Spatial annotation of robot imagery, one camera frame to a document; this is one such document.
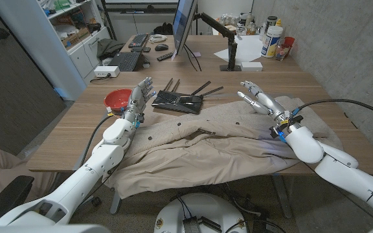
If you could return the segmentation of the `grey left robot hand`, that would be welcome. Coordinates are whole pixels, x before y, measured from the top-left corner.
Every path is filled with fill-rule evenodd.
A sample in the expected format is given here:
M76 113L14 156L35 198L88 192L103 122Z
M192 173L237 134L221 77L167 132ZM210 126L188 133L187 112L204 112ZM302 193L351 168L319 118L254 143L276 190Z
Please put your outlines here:
M124 119L130 122L144 122L144 110L146 103L156 92L150 92L153 89L152 77L146 77L138 83L131 91L128 99L128 105L124 112Z

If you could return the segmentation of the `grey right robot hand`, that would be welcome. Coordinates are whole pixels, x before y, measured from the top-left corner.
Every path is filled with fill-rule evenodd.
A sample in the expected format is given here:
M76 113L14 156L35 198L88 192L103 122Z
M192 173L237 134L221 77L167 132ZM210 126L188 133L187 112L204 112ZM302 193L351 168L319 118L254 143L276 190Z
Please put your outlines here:
M246 94L238 91L237 95L248 103L257 113L269 115L274 121L280 123L290 118L291 114L273 97L265 94L263 90L253 82L244 81L240 85L244 86L256 100L251 99Z

